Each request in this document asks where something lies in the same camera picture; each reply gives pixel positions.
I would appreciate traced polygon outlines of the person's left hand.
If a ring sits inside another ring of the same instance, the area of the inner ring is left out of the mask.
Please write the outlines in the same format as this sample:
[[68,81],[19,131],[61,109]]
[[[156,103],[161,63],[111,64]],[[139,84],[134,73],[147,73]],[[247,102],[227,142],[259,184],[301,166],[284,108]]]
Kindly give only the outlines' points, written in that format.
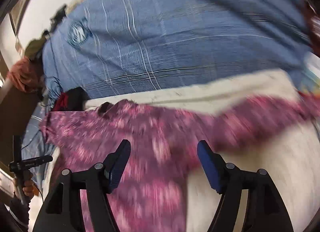
[[[29,198],[30,200],[34,197],[34,182],[32,180],[33,174],[28,170],[28,179],[25,180],[24,185],[22,186],[22,190],[24,195]],[[18,199],[21,199],[21,195],[18,192],[18,182],[17,182],[17,177],[14,177],[13,179],[13,184],[15,188],[15,195]]]

